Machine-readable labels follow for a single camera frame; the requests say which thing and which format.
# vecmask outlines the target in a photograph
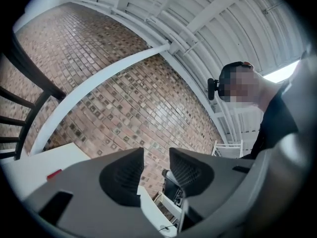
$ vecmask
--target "black mesh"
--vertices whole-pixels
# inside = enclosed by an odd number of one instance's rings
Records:
[[[181,187],[190,185],[201,175],[201,171],[197,167],[179,155],[172,155],[170,162],[173,175]]]
[[[201,194],[211,184],[214,172],[206,163],[182,152],[180,148],[170,148],[169,158],[170,169],[186,197]]]
[[[104,167],[100,173],[102,190],[120,205],[141,207],[137,191],[144,169],[143,153],[143,148],[135,149]]]
[[[124,189],[136,194],[143,169],[143,159],[135,158],[117,170],[114,180]]]

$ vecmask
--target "red object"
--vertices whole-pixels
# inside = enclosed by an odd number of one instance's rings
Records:
[[[46,177],[46,180],[52,179],[54,176],[56,176],[60,172],[61,172],[61,169],[55,171],[54,173],[51,173],[50,175]]]

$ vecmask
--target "black rectangle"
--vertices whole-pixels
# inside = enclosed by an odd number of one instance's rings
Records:
[[[72,194],[59,191],[39,212],[39,215],[52,225],[56,225],[67,205],[69,204]]]
[[[6,98],[7,100],[13,101],[19,105],[25,106],[27,108],[34,108],[34,104],[32,102],[29,102],[27,100],[22,99],[21,97],[9,92],[8,90],[2,88],[0,86],[0,96]]]
[[[15,126],[24,126],[25,125],[25,121],[17,120],[17,119],[13,119],[13,118],[9,118],[9,117],[3,117],[3,116],[0,116],[0,123],[15,125]]]
[[[10,158],[10,157],[15,157],[15,155],[16,155],[15,152],[0,153],[0,160]]]
[[[235,166],[232,170],[247,174],[250,169],[242,166]]]
[[[0,144],[19,142],[18,137],[0,137]]]

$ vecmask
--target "black shirt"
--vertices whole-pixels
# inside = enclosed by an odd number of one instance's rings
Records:
[[[262,150],[274,147],[284,136],[298,131],[291,114],[281,98],[282,92],[287,85],[288,82],[284,82],[268,104],[252,151],[249,155],[244,156],[244,159],[255,159]]]

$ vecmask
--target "gray plastic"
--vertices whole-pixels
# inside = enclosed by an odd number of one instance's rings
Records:
[[[261,192],[246,221],[249,235],[280,217],[300,191],[314,162],[311,139],[311,135],[290,134],[271,150]]]
[[[291,77],[281,96],[299,132],[307,131],[317,124],[317,54],[312,47],[307,47],[305,53],[297,65],[298,73]]]
[[[106,165],[134,151],[116,152],[74,164],[34,191],[25,203],[38,213],[58,191],[67,191],[73,197],[56,226],[70,234],[80,237],[162,237],[141,208],[115,203],[99,184],[100,172]]]
[[[211,184],[204,193],[186,199],[187,203],[204,217],[204,220],[181,232],[179,237],[211,238],[241,225],[245,221],[263,184],[270,150],[259,153],[255,161],[220,158],[182,151],[211,165],[215,170],[215,176],[220,176],[220,178],[218,181],[214,180],[214,182],[217,182],[217,186],[215,186],[215,183]],[[251,169],[248,174],[237,171],[228,172],[228,169],[235,165],[249,166]],[[229,183],[234,184],[234,188],[228,187]]]

